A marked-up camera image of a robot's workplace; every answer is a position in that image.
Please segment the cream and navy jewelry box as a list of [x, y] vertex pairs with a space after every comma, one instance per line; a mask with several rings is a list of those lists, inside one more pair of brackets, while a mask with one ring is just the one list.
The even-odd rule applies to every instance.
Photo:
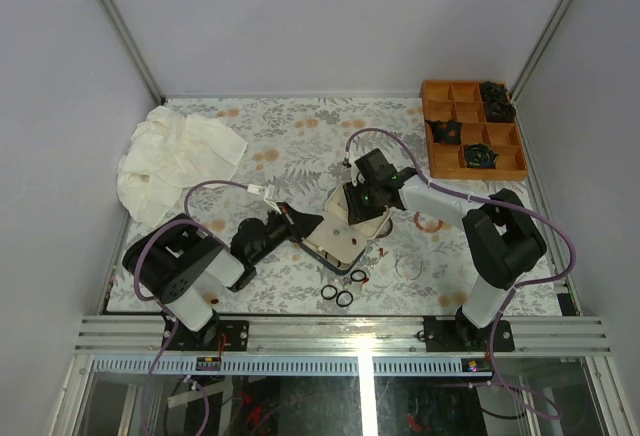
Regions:
[[390, 219], [391, 211], [375, 219], [350, 225], [347, 221], [345, 184], [336, 187], [324, 205], [323, 222], [301, 242], [301, 247], [309, 255], [332, 272], [345, 275], [355, 268], [365, 249], [381, 232]]

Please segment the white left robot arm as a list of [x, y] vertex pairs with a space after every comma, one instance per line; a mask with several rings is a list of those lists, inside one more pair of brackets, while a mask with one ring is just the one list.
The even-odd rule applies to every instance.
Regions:
[[149, 292], [185, 327], [184, 338], [197, 350], [212, 348], [219, 337], [217, 314], [195, 289], [209, 275], [232, 292], [251, 282], [256, 265], [286, 241], [300, 243], [324, 221], [279, 203], [266, 220], [247, 218], [225, 246], [185, 213], [135, 242], [122, 266], [134, 277], [137, 294]]

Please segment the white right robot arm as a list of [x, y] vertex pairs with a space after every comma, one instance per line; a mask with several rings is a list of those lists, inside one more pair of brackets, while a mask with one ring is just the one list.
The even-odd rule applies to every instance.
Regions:
[[397, 170], [374, 149], [343, 165], [351, 171], [344, 187], [350, 225], [368, 222], [387, 210], [419, 212], [447, 222], [465, 234], [477, 279], [468, 299], [458, 310], [458, 343], [478, 350], [492, 336], [490, 323], [522, 275], [546, 254], [547, 246], [521, 200], [511, 190], [501, 190], [486, 202], [429, 182], [413, 167]]

